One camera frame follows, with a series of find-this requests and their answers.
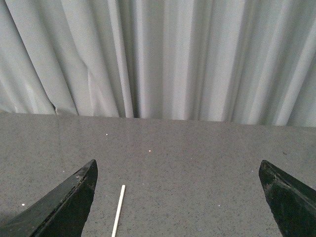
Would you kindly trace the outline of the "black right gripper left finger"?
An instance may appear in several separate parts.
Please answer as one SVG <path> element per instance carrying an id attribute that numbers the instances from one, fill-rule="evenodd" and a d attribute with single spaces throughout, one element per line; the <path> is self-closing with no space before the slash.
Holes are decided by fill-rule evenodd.
<path id="1" fill-rule="evenodd" d="M 98 177 L 91 160 L 31 207 L 1 226 L 2 237 L 80 237 Z"/>

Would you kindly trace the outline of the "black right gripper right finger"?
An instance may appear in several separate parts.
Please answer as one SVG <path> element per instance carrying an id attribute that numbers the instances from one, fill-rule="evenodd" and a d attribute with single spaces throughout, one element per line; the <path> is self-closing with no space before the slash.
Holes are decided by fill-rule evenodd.
<path id="1" fill-rule="evenodd" d="M 316 191 L 267 160 L 259 178 L 266 202 L 284 237 L 316 235 Z"/>

